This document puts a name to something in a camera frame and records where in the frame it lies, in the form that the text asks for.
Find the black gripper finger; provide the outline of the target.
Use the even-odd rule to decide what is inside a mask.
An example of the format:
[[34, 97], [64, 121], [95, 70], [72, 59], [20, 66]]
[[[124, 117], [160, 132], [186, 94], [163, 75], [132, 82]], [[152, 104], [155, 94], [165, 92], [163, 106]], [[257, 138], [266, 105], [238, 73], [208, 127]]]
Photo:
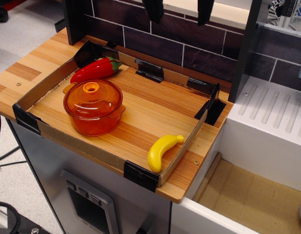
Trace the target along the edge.
[[210, 21], [214, 0], [198, 0], [198, 25], [204, 25]]
[[142, 0], [150, 21], [159, 24], [164, 15], [163, 0]]

